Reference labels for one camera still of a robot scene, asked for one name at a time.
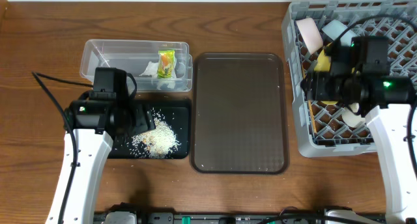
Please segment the black tray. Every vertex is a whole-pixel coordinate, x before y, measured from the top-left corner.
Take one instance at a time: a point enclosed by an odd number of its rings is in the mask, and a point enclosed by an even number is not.
[[[288,166],[284,75],[273,54],[197,60],[192,165],[202,173],[275,175]]]
[[[152,111],[158,111],[165,116],[165,121],[171,126],[177,135],[180,145],[178,150],[168,154],[166,159],[183,159],[187,157],[190,148],[190,113],[191,103],[189,100],[170,100],[170,101],[144,101],[136,100],[137,103],[149,104]],[[131,150],[135,148],[132,144],[132,138],[118,137],[113,142],[113,148],[109,153],[109,159],[149,159],[149,155],[145,150],[140,150],[140,156],[131,154]]]

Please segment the clear plastic container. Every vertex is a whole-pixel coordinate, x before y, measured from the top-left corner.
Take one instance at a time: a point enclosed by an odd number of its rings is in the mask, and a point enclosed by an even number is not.
[[[143,76],[149,62],[159,61],[158,51],[175,50],[175,74],[177,78]],[[85,43],[79,74],[91,82],[97,67],[120,68],[131,73],[137,83],[137,91],[191,90],[193,62],[185,42],[161,42],[138,40],[88,40]]]

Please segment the brown tray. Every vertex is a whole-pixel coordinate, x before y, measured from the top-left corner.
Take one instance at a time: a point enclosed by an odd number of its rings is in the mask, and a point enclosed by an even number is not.
[[[195,143],[202,173],[279,174],[288,166],[280,58],[205,53],[196,62]]]

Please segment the pink object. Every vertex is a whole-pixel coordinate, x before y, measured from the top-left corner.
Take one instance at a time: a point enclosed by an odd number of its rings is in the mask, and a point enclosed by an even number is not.
[[[323,39],[321,39],[320,32],[313,19],[306,18],[295,21],[295,23],[310,54],[323,47]]]

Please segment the green light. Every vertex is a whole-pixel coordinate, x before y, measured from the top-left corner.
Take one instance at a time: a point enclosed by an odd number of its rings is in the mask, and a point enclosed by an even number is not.
[[[384,85],[384,87],[386,87],[386,88],[390,87],[390,85],[391,85],[391,83],[390,83],[390,82],[388,82],[388,81],[384,81],[382,84],[383,84],[383,85]]]

